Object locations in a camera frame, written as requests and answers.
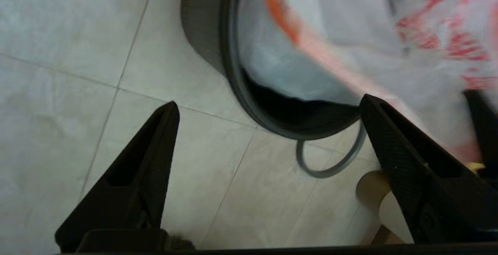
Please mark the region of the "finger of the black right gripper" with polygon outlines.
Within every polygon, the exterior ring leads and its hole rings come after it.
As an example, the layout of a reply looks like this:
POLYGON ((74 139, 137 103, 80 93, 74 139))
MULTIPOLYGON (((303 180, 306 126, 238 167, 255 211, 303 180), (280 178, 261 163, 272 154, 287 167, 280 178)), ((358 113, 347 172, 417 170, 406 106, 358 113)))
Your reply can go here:
POLYGON ((491 106, 484 92, 465 90, 463 95, 468 104, 475 137, 484 168, 479 176, 491 185, 498 183, 498 119, 496 108, 491 106))

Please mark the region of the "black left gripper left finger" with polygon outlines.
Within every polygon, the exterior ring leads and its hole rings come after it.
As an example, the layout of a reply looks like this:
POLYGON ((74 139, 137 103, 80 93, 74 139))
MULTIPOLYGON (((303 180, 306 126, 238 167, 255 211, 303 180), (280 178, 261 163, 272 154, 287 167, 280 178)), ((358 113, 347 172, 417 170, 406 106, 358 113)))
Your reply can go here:
POLYGON ((177 131, 173 101, 157 108, 55 232, 62 253, 162 253, 177 131))

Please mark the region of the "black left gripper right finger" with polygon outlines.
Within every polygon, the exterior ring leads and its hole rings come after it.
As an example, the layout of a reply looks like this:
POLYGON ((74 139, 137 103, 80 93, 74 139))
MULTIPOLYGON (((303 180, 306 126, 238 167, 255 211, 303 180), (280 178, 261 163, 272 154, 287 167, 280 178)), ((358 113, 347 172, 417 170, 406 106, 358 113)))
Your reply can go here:
POLYGON ((361 119, 417 243, 497 241, 497 180, 457 161, 386 101, 365 95, 361 119))

